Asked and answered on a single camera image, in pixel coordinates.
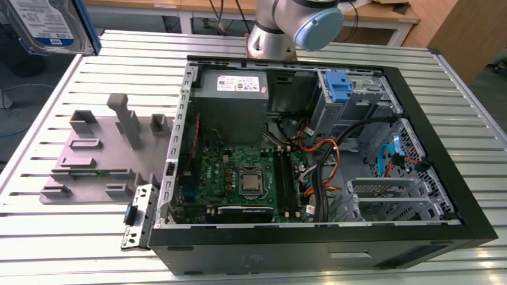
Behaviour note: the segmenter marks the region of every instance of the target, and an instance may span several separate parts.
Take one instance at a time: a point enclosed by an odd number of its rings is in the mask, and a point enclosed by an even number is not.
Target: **blue drive latch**
[[[349,80],[346,73],[341,71],[328,71],[326,82],[332,91],[332,100],[336,103],[348,102],[353,96],[354,83]]]

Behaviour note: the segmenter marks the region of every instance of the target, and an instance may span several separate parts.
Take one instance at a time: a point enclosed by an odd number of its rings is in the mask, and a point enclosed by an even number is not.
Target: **green circuit board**
[[[296,189],[298,195],[298,166],[305,162],[304,153],[292,153],[294,164]],[[242,173],[262,173],[263,191],[255,198],[242,195]],[[277,181],[274,171],[274,149],[255,147],[210,147],[202,158],[201,184],[197,189],[185,187],[185,196],[195,197],[186,203],[185,217],[189,223],[202,223],[209,206],[242,205],[274,208],[274,222],[304,222],[302,218],[286,217],[278,212]]]

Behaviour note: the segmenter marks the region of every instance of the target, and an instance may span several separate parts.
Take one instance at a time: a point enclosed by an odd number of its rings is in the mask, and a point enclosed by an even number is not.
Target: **computer chassis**
[[[329,71],[344,72],[354,81],[353,96],[349,97],[354,106],[364,108],[354,112],[354,116],[362,113],[365,118],[400,117],[396,122],[369,125],[341,145],[344,188],[329,193],[330,221],[321,223],[309,219],[301,201],[301,214],[290,216],[286,213],[285,216],[281,213],[272,223],[214,222],[217,220],[209,217],[219,207],[211,206],[206,220],[198,219],[203,222],[179,221],[175,209],[177,201],[182,201],[186,195],[179,184],[187,164],[181,151],[185,131],[190,131],[187,125],[191,124],[187,116],[193,102],[198,101],[194,96],[203,88],[206,70],[259,71],[268,72],[269,76],[276,72],[277,80],[266,83],[270,93],[266,116],[276,118],[285,112],[284,108],[298,113],[308,106],[313,112],[309,129],[314,129],[314,133],[308,132],[308,144],[325,137],[336,138],[350,124],[361,120],[346,117],[341,120],[338,113],[333,113],[337,122],[332,123],[332,129],[322,128],[325,123],[317,113],[325,114],[337,107],[333,102],[324,105],[321,97],[332,97],[332,86],[325,86]],[[313,84],[306,81],[309,74],[318,77],[316,81],[312,79]],[[302,95],[305,86],[314,84],[313,95]],[[280,92],[286,98],[277,97],[277,92],[288,91],[284,88],[289,85],[297,86],[302,92],[289,95]],[[406,157],[418,158],[416,165],[402,162],[402,167],[390,171],[388,178],[377,166],[381,162],[394,161],[392,155],[380,158],[390,152],[386,149],[380,153],[386,144],[401,147]],[[284,149],[276,147],[270,155],[276,156],[278,151]],[[446,252],[473,248],[498,238],[404,76],[397,68],[386,66],[190,56],[163,176],[159,187],[146,185],[137,190],[126,215],[129,226],[122,250],[154,250],[178,275],[408,268]]]

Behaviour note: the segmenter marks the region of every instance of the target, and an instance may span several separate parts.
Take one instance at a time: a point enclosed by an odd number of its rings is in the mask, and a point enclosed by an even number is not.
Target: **metal slotted table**
[[[398,67],[500,239],[408,270],[174,276],[154,252],[122,252],[126,205],[42,205],[39,193],[77,109],[174,116],[187,55],[245,56],[245,38],[106,31],[101,56],[77,56],[0,176],[0,284],[507,284],[507,139],[445,59],[426,49],[332,44],[301,61]]]

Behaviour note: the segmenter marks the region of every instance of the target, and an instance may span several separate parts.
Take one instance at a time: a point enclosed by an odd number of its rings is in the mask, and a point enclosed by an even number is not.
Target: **power supply label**
[[[218,91],[259,92],[259,77],[255,76],[219,76]]]
[[[70,26],[49,0],[11,0],[11,3],[33,37],[39,42],[53,46],[73,45]]]

